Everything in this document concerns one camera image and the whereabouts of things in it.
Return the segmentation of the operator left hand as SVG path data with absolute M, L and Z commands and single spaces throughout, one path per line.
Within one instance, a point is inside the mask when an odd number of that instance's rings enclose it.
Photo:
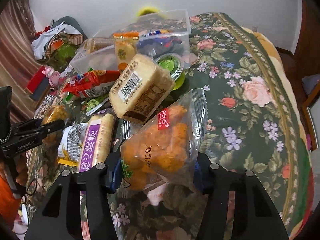
M 26 166 L 27 163 L 27 157 L 25 156 L 25 153 L 22 153 L 16 163 L 16 170 L 18 172 L 18 176 L 16 177 L 16 181 L 21 185 L 25 186 L 28 181 L 28 168 Z M 4 169 L 5 165 L 3 160 L 0 162 L 0 170 L 1 170 L 1 177 L 2 179 L 7 183 L 6 179 L 6 172 Z

